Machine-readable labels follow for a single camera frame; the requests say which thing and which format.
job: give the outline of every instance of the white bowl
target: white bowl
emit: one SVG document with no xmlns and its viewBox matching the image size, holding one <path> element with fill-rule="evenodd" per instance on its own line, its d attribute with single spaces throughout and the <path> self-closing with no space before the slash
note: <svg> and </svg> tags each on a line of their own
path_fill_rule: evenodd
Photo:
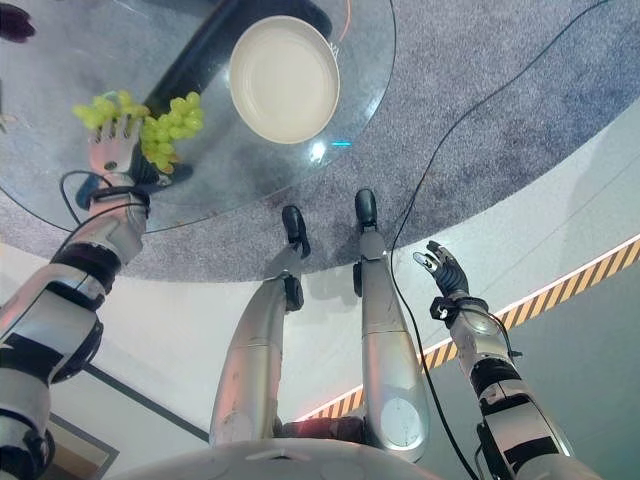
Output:
<svg viewBox="0 0 640 480">
<path fill-rule="evenodd" d="M 275 143 L 316 136 L 340 95 L 338 64 L 327 41 L 308 23 L 280 15 L 242 34 L 231 53 L 229 83 L 240 117 Z"/>
</svg>

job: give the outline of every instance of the glass tabletop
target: glass tabletop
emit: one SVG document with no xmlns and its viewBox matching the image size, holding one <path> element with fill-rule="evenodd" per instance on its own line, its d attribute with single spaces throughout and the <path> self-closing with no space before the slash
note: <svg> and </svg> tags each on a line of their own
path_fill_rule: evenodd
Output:
<svg viewBox="0 0 640 480">
<path fill-rule="evenodd" d="M 169 99 L 201 93 L 205 127 L 176 144 L 183 161 L 173 183 L 152 189 L 153 231 L 233 210 L 318 172 L 363 130 L 393 68 L 389 0 L 13 3 L 31 16 L 35 34 L 25 42 L 0 39 L 0 188 L 66 229 L 74 223 L 57 193 L 58 180 L 67 171 L 88 168 L 87 132 L 71 113 L 74 104 L 126 89 L 159 114 L 168 110 Z M 316 137 L 294 145 L 256 135 L 229 91 L 228 62 L 236 41 L 271 15 L 313 25 L 331 45 L 340 71 L 331 121 Z M 72 198 L 82 183 L 70 179 Z"/>
</svg>

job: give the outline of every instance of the green grapes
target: green grapes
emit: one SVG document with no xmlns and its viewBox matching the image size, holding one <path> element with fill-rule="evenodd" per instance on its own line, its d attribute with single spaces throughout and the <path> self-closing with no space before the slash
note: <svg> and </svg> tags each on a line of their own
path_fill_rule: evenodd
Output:
<svg viewBox="0 0 640 480">
<path fill-rule="evenodd" d="M 173 98 L 169 108 L 168 113 L 153 118 L 147 106 L 135 103 L 128 91 L 119 90 L 93 97 L 91 105 L 75 105 L 73 114 L 90 130 L 122 115 L 144 118 L 140 132 L 142 153 L 158 170 L 171 174 L 174 171 L 172 164 L 180 160 L 173 142 L 193 138 L 202 130 L 204 111 L 197 92 L 189 92 L 184 98 Z"/>
</svg>

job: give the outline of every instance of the robot leg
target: robot leg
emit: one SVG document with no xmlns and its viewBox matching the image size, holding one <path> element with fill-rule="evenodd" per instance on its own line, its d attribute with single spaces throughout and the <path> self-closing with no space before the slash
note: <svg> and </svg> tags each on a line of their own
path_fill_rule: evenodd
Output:
<svg viewBox="0 0 640 480">
<path fill-rule="evenodd" d="M 285 207 L 282 220 L 289 243 L 267 267 L 267 279 L 245 308 L 227 350 L 211 419 L 212 446 L 273 437 L 284 315 L 302 307 L 300 260 L 310 253 L 300 210 Z"/>
<path fill-rule="evenodd" d="M 360 226 L 360 261 L 354 288 L 362 296 L 362 364 L 366 425 L 370 442 L 410 462 L 426 448 L 427 392 L 416 350 L 396 297 L 388 252 L 376 228 L 375 197 L 355 198 Z"/>
</svg>

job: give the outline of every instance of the yellow and black striped tape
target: yellow and black striped tape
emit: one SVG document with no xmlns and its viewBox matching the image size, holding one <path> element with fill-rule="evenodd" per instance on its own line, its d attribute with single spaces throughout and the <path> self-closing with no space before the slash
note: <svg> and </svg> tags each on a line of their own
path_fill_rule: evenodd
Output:
<svg viewBox="0 0 640 480">
<path fill-rule="evenodd" d="M 522 325 L 527 320 L 615 275 L 636 262 L 638 258 L 640 258 L 640 236 L 623 243 L 608 254 L 586 264 L 534 295 L 507 307 L 506 311 L 498 312 L 497 315 L 507 329 Z M 456 346 L 451 339 L 448 339 L 435 348 L 426 349 L 423 354 L 427 367 L 432 370 L 449 360 L 453 360 L 457 352 Z M 339 418 L 361 407 L 363 403 L 364 392 L 360 386 L 302 418 Z"/>
</svg>

